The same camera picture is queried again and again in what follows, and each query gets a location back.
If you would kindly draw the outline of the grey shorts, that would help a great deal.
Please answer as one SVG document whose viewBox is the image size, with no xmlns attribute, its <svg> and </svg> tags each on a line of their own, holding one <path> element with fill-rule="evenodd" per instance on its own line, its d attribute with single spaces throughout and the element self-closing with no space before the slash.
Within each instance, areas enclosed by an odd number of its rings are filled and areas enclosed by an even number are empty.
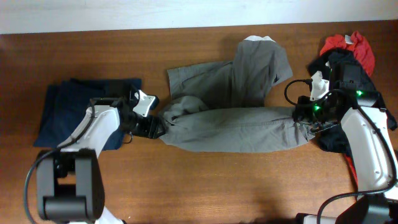
<svg viewBox="0 0 398 224">
<path fill-rule="evenodd" d="M 313 138 L 291 107 L 267 107 L 271 88 L 292 77 L 286 51 L 268 36 L 242 40 L 234 59 L 167 72 L 170 103 L 159 113 L 165 144 L 192 152 L 274 152 Z"/>
</svg>

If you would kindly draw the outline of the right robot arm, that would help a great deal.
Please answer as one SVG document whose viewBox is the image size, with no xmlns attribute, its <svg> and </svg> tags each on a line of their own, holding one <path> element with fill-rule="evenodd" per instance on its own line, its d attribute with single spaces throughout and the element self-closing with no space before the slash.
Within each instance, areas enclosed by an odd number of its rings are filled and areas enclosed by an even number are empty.
<svg viewBox="0 0 398 224">
<path fill-rule="evenodd" d="M 297 223 L 397 223 L 397 158 L 381 94 L 353 63 L 316 71 L 304 82 L 310 96 L 294 104 L 295 121 L 314 133 L 341 126 L 358 189 L 327 199 L 315 215 L 297 214 Z"/>
</svg>

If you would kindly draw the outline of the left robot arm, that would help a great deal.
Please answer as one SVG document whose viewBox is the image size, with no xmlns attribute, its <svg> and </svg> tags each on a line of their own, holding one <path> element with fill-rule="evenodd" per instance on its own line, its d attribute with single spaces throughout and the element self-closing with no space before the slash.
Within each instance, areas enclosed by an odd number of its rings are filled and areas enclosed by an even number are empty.
<svg viewBox="0 0 398 224">
<path fill-rule="evenodd" d="M 148 139 L 163 135 L 164 125 L 149 114 L 157 102 L 141 91 L 90 99 L 71 135 L 55 149 L 42 151 L 30 168 L 37 178 L 39 217 L 54 223 L 123 223 L 105 206 L 98 157 L 117 130 Z"/>
</svg>

